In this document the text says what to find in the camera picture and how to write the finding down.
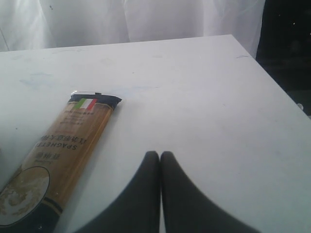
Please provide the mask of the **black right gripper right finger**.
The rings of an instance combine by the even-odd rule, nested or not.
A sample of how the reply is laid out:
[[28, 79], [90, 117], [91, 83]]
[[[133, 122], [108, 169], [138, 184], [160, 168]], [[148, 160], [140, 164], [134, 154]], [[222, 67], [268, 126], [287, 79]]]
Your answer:
[[167, 233], [257, 233], [208, 199], [170, 151], [162, 153], [161, 191]]

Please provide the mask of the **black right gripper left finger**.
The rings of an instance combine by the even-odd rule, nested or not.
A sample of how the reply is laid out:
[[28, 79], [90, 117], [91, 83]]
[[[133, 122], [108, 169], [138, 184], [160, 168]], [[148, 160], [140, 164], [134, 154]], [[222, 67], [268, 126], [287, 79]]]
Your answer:
[[160, 225], [160, 160], [146, 152], [120, 195], [78, 233], [157, 233]]

